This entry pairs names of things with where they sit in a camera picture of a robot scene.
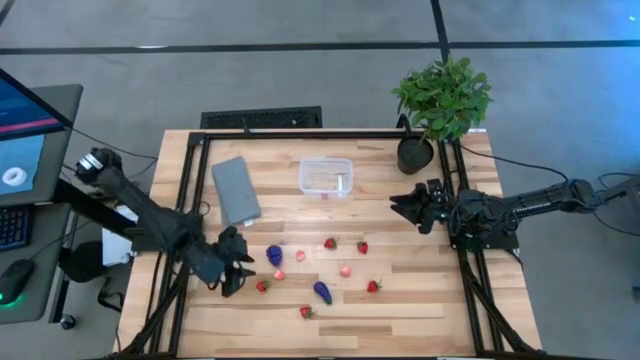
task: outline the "plastic strawberry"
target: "plastic strawberry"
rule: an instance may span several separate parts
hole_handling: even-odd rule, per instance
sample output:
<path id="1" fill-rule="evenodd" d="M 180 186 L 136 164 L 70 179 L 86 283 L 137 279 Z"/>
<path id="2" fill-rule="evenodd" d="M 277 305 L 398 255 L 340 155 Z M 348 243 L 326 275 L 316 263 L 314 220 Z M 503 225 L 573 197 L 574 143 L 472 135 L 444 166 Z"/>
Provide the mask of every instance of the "plastic strawberry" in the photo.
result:
<path id="1" fill-rule="evenodd" d="M 369 244 L 366 241 L 358 242 L 358 252 L 361 254 L 366 254 L 369 251 Z"/>
<path id="2" fill-rule="evenodd" d="M 298 262 L 303 261 L 305 257 L 304 251 L 298 250 L 298 252 L 296 252 L 296 260 L 298 260 Z"/>
<path id="3" fill-rule="evenodd" d="M 269 284 L 267 280 L 262 280 L 256 284 L 256 289 L 258 289 L 258 291 L 260 292 L 267 292 L 267 289 L 269 289 L 269 286 L 271 286 L 271 284 Z"/>
<path id="4" fill-rule="evenodd" d="M 338 247 L 338 241 L 334 238 L 328 238 L 325 242 L 324 242 L 324 247 L 326 249 L 335 249 Z"/>
<path id="5" fill-rule="evenodd" d="M 310 319 L 315 312 L 311 309 L 311 306 L 303 306 L 300 308 L 300 315 L 305 319 Z"/>
<path id="6" fill-rule="evenodd" d="M 274 274 L 273 277 L 276 278 L 276 280 L 284 280 L 284 271 L 282 270 L 277 270 Z"/>
<path id="7" fill-rule="evenodd" d="M 378 292 L 378 290 L 382 289 L 382 286 L 380 286 L 381 283 L 382 283 L 382 280 L 378 282 L 369 281 L 369 286 L 367 286 L 367 292 Z"/>

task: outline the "black keyboard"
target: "black keyboard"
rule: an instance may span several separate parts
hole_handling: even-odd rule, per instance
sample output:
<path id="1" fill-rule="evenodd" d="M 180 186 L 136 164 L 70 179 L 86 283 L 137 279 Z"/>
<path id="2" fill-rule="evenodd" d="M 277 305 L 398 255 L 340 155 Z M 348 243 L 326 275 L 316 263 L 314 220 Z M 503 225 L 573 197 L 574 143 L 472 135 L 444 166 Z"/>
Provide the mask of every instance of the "black keyboard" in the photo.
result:
<path id="1" fill-rule="evenodd" d="M 0 251 L 29 245 L 32 206 L 0 208 Z"/>
<path id="2" fill-rule="evenodd" d="M 319 106 L 202 113 L 201 129 L 321 128 Z"/>

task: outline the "wooden tabletop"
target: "wooden tabletop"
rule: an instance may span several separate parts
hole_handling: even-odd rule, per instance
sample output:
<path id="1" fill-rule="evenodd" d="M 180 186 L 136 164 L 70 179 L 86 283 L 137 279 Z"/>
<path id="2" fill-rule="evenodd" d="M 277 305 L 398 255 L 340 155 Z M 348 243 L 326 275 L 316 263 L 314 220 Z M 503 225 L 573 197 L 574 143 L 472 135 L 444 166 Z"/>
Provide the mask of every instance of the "wooden tabletop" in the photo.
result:
<path id="1" fill-rule="evenodd" d="M 188 134 L 165 133 L 151 190 L 151 197 L 162 206 L 175 206 Z M 485 133 L 468 134 L 462 143 L 491 153 Z M 191 277 L 178 356 L 473 355 L 457 256 L 445 228 L 436 225 L 431 234 L 420 235 L 389 208 L 389 196 L 409 193 L 417 182 L 442 178 L 438 154 L 425 169 L 407 176 L 396 167 L 397 144 L 397 139 L 213 141 L 209 168 L 236 156 L 247 162 L 262 217 L 239 230 L 256 259 L 248 267 L 258 276 L 226 299 L 219 290 L 210 291 Z M 322 200 L 299 190 L 300 160 L 323 156 L 353 161 L 353 192 L 346 199 Z M 464 157 L 471 186 L 500 195 L 493 160 L 469 153 Z M 191 204 L 198 158 L 199 150 L 187 204 Z M 211 205 L 205 216 L 211 242 L 223 226 L 210 170 L 203 200 Z M 336 250 L 323 248 L 329 237 L 339 240 Z M 369 244 L 366 255 L 356 250 L 356 243 L 363 240 Z M 276 269 L 265 256 L 272 244 L 284 250 L 284 281 L 273 279 Z M 295 260 L 298 250 L 306 253 L 303 262 Z M 525 341 L 539 348 L 520 265 L 501 250 L 485 254 L 498 308 Z M 135 260 L 119 327 L 123 345 L 144 324 L 155 259 L 155 254 L 147 254 Z M 339 275 L 345 265 L 352 268 L 350 278 Z M 255 288 L 262 279 L 272 283 L 266 294 Z M 325 305 L 313 292 L 318 280 L 328 285 L 333 305 Z M 379 293 L 366 292 L 371 280 L 382 280 Z M 312 305 L 317 312 L 313 319 L 300 316 L 298 309 L 304 305 Z M 486 315 L 478 307 L 485 347 L 491 348 Z M 165 322 L 161 349 L 167 347 L 169 325 Z"/>

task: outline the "gray carpet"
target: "gray carpet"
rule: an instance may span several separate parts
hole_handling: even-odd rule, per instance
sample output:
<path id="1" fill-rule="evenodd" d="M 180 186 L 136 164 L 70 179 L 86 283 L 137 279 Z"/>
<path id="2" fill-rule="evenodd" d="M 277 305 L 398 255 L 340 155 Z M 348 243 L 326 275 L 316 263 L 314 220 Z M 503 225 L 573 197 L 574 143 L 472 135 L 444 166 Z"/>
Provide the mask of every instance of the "gray carpet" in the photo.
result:
<path id="1" fill-rule="evenodd" d="M 446 0 L 450 41 L 638 39 L 634 0 Z M 131 46 L 303 41 L 436 41 L 428 1 L 18 0 L 0 27 L 0 47 Z M 640 171 L 640 49 L 454 50 L 494 85 L 486 128 L 496 155 L 552 166 L 588 180 Z M 390 89 L 437 50 L 313 51 L 156 55 L 1 56 L 28 86 L 85 87 L 77 128 L 128 150 L 155 155 L 165 129 L 197 128 L 202 111 L 320 105 L 325 127 L 395 124 Z M 93 143 L 74 134 L 74 162 Z M 131 174 L 146 162 L 125 157 Z M 505 194 L 558 182 L 551 173 L 498 164 Z M 149 186 L 153 171 L 139 177 Z M 610 184 L 621 180 L 607 179 Z M 599 211 L 640 232 L 624 201 Z M 97 229 L 86 229 L 97 236 Z M 591 215 L 525 220 L 518 231 L 546 350 L 615 359 L 640 352 L 640 239 Z M 117 269 L 122 286 L 126 268 Z M 118 316 L 95 302 L 100 283 L 74 286 L 57 326 L 3 326 L 3 358 L 69 359 L 111 350 Z"/>

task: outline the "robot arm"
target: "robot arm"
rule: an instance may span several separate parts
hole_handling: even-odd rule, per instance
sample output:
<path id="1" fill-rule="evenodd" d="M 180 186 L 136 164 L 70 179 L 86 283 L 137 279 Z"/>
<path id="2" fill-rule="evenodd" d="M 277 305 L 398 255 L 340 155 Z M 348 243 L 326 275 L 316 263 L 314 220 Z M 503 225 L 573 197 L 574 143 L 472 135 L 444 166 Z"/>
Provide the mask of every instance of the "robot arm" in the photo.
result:
<path id="1" fill-rule="evenodd" d="M 201 230 L 202 216 L 179 213 L 153 202 L 124 176 L 120 156 L 112 150 L 92 149 L 76 164 L 76 176 L 127 205 L 139 216 L 139 227 L 165 252 L 187 263 L 203 282 L 217 285 L 224 273 L 223 296 L 231 296 L 245 277 L 255 275 L 234 267 L 234 263 L 254 261 L 247 253 L 246 240 L 235 228 L 226 229 L 217 243 L 207 244 Z"/>
<path id="2" fill-rule="evenodd" d="M 422 234 L 431 232 L 435 220 L 448 223 L 454 237 L 464 236 L 481 243 L 498 233 L 509 235 L 528 216 L 551 211 L 593 212 L 600 204 L 593 187 L 585 180 L 571 180 L 523 194 L 499 198 L 478 190 L 462 190 L 457 198 L 444 193 L 439 179 L 416 184 L 408 195 L 392 196 L 391 209 Z"/>

